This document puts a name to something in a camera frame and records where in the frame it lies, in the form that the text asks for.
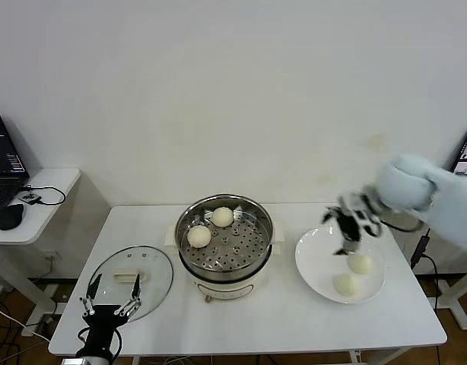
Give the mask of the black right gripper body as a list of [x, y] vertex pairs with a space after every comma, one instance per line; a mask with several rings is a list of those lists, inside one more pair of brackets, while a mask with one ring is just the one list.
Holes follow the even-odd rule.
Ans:
[[361, 240], [360, 228], [353, 216], [340, 213], [336, 220], [345, 240], [348, 242], [359, 242]]

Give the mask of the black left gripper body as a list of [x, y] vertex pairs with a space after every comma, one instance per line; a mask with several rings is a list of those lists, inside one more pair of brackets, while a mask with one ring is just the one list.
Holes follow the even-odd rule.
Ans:
[[129, 318], [116, 314], [120, 305], [95, 305], [92, 314], [83, 320], [87, 323], [87, 337], [82, 348], [83, 357], [115, 357], [110, 347], [117, 329], [125, 325]]

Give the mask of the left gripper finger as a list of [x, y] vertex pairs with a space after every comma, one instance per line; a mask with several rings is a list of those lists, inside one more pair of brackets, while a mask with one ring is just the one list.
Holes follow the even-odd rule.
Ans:
[[116, 314], [118, 314], [119, 316], [126, 317], [133, 316], [141, 307], [140, 293], [141, 277], [140, 274], [137, 274], [132, 288], [130, 299], [116, 311]]
[[84, 307], [83, 316], [89, 316], [94, 314], [94, 299], [97, 295], [98, 287], [100, 285], [100, 280], [102, 278], [102, 274], [98, 274], [94, 280], [87, 286], [87, 291], [84, 297], [80, 297], [79, 300], [81, 301]]

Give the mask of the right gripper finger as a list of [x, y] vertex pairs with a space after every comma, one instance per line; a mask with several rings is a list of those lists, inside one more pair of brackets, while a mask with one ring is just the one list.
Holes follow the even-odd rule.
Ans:
[[358, 241], [344, 241], [342, 247], [334, 252], [335, 256], [348, 256], [356, 254], [358, 251]]
[[335, 219], [338, 224], [343, 221], [343, 212], [338, 206], [330, 206], [326, 208], [326, 212], [322, 217], [322, 224], [326, 224], [331, 219]]

